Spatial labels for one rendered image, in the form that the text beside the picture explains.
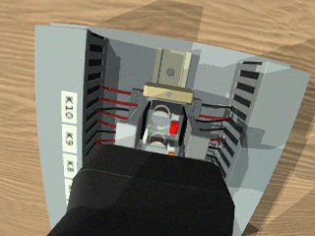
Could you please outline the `grey panel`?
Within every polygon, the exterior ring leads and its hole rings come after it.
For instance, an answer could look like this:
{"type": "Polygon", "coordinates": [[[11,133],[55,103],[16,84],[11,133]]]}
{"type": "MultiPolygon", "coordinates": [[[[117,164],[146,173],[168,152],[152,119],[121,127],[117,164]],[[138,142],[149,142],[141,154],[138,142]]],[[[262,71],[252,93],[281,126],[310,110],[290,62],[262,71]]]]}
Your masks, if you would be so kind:
{"type": "Polygon", "coordinates": [[[115,145],[119,118],[129,120],[142,100],[159,100],[191,108],[210,136],[205,161],[220,168],[235,204],[233,236],[241,236],[310,75],[278,60],[179,38],[35,25],[36,122],[51,230],[66,213],[73,177],[98,147],[115,145]]]}

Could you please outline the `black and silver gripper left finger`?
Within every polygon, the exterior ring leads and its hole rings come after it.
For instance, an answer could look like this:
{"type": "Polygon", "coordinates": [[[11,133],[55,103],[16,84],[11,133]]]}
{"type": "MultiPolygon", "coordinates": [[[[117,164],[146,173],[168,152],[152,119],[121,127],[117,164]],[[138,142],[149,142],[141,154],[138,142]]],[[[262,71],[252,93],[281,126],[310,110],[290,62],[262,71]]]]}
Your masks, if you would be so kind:
{"type": "Polygon", "coordinates": [[[120,119],[116,125],[115,145],[136,148],[145,135],[148,108],[151,101],[143,100],[129,120],[120,119]]]}

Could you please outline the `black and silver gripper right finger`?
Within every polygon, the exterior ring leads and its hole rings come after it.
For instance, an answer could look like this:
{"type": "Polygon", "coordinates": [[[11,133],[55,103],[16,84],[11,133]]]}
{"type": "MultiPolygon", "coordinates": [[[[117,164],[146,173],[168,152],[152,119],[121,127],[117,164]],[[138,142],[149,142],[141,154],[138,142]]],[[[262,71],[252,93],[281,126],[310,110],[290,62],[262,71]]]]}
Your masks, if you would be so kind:
{"type": "Polygon", "coordinates": [[[205,160],[210,145],[210,136],[201,133],[193,112],[189,107],[183,107],[183,123],[179,136],[183,157],[205,160]]]}

